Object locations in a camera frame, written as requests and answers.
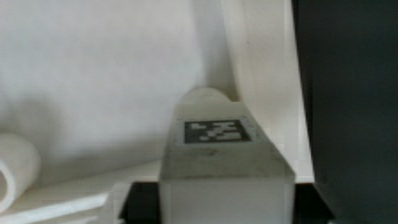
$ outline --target white wall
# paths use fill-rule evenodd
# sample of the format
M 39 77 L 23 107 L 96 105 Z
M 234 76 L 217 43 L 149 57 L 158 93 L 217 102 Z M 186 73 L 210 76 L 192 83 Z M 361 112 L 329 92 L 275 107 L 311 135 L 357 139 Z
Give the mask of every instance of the white wall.
M 158 158 L 197 86 L 234 98 L 218 0 L 0 0 L 0 130 L 46 185 Z

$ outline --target black panel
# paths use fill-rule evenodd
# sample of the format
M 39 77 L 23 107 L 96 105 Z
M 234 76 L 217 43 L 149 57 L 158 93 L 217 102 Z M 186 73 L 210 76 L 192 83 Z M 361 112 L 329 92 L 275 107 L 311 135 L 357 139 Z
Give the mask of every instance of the black panel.
M 295 186 L 295 224 L 327 224 L 334 216 L 313 184 Z
M 131 185 L 119 218 L 126 224 L 160 224 L 158 183 Z
M 398 223 L 398 1 L 295 0 L 318 187 L 357 223 Z

